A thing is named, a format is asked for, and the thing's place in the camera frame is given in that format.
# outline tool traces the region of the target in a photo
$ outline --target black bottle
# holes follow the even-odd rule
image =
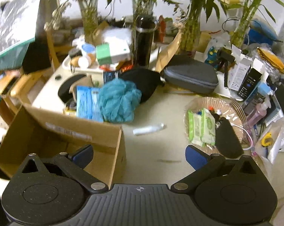
[[[148,68],[153,34],[156,30],[154,17],[152,15],[139,15],[134,30],[134,65]]]

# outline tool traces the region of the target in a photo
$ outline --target tissue packet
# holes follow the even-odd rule
[[[202,125],[202,117],[191,111],[188,111],[189,119],[189,140],[192,144],[203,146],[200,139],[200,130]]]
[[[215,146],[215,119],[206,109],[202,109],[201,141],[211,146]]]

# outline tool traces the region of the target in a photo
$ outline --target hand soap bottle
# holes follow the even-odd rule
[[[267,108],[271,107],[270,98],[267,95],[262,104],[257,104],[253,111],[247,116],[248,126],[253,127],[258,121],[266,116]]]

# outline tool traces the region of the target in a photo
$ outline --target blue wipes package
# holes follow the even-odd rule
[[[96,87],[77,86],[77,117],[103,122],[98,104],[99,90]]]

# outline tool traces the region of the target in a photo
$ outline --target black brush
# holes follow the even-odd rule
[[[222,117],[216,125],[215,146],[225,157],[235,159],[243,154],[241,144],[230,122]]]

